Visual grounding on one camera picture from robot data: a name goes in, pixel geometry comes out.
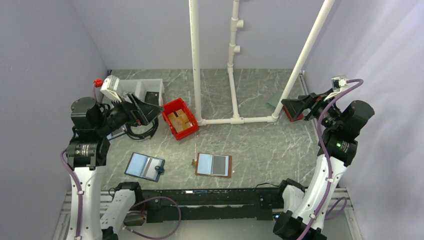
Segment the brown leather card holder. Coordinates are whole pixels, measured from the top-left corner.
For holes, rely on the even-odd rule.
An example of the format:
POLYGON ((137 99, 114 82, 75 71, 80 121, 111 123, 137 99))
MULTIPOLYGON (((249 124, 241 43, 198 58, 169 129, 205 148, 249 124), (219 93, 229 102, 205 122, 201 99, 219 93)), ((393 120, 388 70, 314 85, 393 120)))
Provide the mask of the brown leather card holder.
POLYGON ((231 155, 210 154, 199 152, 191 165, 195 169, 195 175, 215 178, 231 178, 232 177, 231 155))

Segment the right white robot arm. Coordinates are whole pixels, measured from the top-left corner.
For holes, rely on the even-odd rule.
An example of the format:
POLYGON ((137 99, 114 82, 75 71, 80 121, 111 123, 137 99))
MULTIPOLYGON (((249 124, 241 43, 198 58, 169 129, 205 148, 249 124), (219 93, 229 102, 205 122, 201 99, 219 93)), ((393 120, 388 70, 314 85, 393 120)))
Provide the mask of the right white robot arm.
POLYGON ((322 234, 331 197, 358 148, 356 138, 375 114, 362 100, 352 101, 341 111, 334 97, 310 94, 297 99, 283 99, 291 118, 309 110, 305 120, 317 119, 321 134, 316 167, 308 187, 286 179, 275 194, 276 203, 283 208, 273 227, 273 233, 283 240, 325 240, 322 234))

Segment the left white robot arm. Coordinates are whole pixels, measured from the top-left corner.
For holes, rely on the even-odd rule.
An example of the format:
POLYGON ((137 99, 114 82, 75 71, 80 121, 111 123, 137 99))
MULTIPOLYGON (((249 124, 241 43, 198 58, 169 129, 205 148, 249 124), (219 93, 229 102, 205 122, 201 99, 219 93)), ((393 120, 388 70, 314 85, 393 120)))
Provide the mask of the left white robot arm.
POLYGON ((102 179, 110 148, 107 136, 124 125, 147 126, 158 119, 164 107, 143 102, 132 93, 112 105, 93 97, 71 104, 73 135, 60 154, 71 180, 68 240, 117 240, 128 212, 144 203, 139 183, 122 182, 115 188, 111 205, 101 214, 102 179))

